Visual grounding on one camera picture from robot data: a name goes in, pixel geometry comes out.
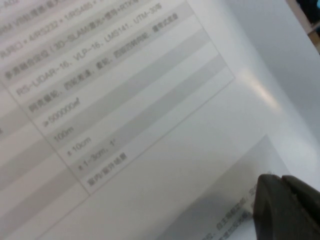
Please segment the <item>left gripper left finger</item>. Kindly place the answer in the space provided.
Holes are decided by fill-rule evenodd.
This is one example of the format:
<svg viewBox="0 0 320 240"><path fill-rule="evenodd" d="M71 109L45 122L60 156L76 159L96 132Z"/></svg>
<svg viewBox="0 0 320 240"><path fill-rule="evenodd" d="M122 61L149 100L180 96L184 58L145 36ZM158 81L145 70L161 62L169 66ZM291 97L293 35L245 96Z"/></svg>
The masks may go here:
<svg viewBox="0 0 320 240"><path fill-rule="evenodd" d="M317 224L298 202L282 177L258 177L253 207L256 237L259 240L318 240Z"/></svg>

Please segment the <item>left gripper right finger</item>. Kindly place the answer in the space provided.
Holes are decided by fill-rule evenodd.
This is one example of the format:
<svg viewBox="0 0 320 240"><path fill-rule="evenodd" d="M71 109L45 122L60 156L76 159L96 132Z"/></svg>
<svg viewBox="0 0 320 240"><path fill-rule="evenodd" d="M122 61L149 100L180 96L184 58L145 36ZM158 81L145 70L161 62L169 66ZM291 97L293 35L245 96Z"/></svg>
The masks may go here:
<svg viewBox="0 0 320 240"><path fill-rule="evenodd" d="M308 215L319 225L320 192L293 175L283 175L281 179L288 185Z"/></svg>

